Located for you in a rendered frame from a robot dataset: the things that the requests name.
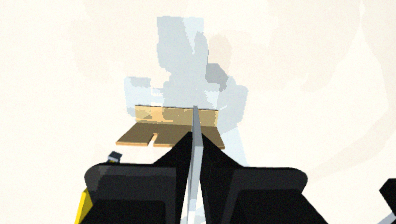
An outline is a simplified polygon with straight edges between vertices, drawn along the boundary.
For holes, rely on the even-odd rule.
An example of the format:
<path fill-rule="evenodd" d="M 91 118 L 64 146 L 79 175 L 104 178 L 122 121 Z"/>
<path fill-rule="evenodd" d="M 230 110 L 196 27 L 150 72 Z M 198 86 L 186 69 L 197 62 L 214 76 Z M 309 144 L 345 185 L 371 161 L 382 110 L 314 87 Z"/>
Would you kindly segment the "tan notched board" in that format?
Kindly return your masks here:
<path fill-rule="evenodd" d="M 136 123 L 120 138 L 116 146 L 172 148 L 192 130 L 192 108 L 135 105 Z M 198 109 L 201 133 L 220 150 L 225 145 L 217 129 L 218 110 Z"/>

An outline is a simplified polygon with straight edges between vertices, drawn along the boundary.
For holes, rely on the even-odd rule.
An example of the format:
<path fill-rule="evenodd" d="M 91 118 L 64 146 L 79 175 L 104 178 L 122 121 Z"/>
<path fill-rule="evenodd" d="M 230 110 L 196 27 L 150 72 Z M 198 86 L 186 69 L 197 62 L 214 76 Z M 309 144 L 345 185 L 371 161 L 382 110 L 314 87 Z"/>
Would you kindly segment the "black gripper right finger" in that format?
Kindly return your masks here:
<path fill-rule="evenodd" d="M 308 176 L 293 167 L 244 167 L 226 155 L 203 133 L 200 186 L 206 224 L 229 224 L 237 194 L 243 189 L 299 189 Z"/>

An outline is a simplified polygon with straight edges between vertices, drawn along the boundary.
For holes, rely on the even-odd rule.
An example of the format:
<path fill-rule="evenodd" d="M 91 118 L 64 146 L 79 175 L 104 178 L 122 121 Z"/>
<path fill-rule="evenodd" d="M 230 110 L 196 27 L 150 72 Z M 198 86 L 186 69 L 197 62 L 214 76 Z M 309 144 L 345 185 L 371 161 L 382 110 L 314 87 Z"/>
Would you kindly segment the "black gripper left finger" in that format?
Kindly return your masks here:
<path fill-rule="evenodd" d="M 192 132 L 187 132 L 152 164 L 102 162 L 90 167 L 84 181 L 92 204 L 101 199 L 163 201 L 166 224 L 180 224 L 192 141 Z"/>

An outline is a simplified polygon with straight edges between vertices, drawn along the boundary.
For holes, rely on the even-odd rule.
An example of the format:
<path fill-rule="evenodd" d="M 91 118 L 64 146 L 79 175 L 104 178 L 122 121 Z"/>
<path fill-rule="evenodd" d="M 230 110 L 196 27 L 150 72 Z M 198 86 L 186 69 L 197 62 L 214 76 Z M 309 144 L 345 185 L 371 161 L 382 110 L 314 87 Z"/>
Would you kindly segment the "yellow board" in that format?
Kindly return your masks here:
<path fill-rule="evenodd" d="M 86 214 L 88 214 L 92 205 L 93 204 L 86 187 L 80 199 L 79 207 L 77 209 L 78 213 L 74 224 L 80 224 L 82 222 L 82 219 L 85 217 Z"/>

